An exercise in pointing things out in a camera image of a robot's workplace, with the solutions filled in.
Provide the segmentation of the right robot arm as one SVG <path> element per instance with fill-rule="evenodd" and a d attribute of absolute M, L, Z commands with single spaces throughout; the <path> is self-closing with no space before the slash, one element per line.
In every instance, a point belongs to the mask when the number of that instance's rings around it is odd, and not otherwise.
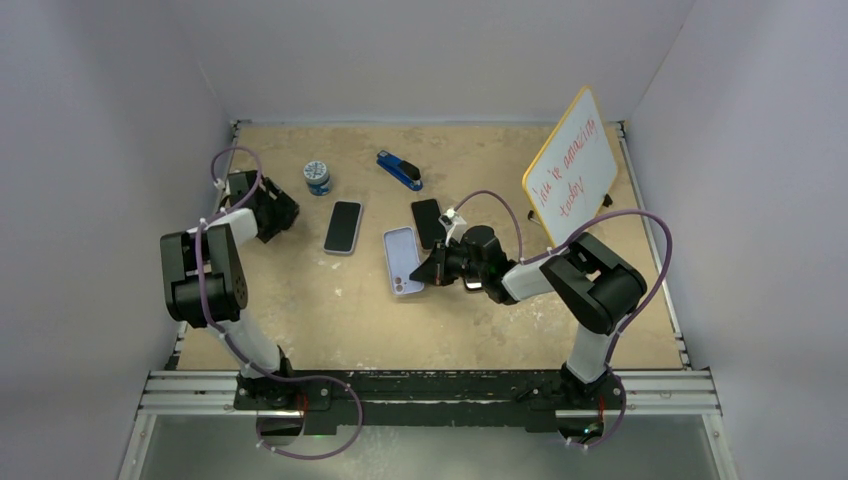
<path fill-rule="evenodd" d="M 474 226 L 460 240 L 437 242 L 410 278 L 432 286 L 471 280 L 502 305 L 557 294 L 579 324 L 560 373 L 563 397 L 576 407 L 599 396 L 609 377 L 613 335 L 647 293 L 643 275 L 589 233 L 560 253 L 521 264 L 507 257 L 489 226 Z"/>

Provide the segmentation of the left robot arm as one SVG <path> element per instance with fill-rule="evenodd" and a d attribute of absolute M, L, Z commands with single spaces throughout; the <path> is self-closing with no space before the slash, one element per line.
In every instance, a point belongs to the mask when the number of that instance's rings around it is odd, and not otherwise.
<path fill-rule="evenodd" d="M 238 248 L 289 229 L 298 204 L 256 170 L 227 177 L 222 210 L 210 226 L 160 239 L 164 301 L 170 316 L 216 336 L 239 364 L 240 399 L 284 409 L 299 393 L 282 349 L 247 311 L 248 286 Z"/>

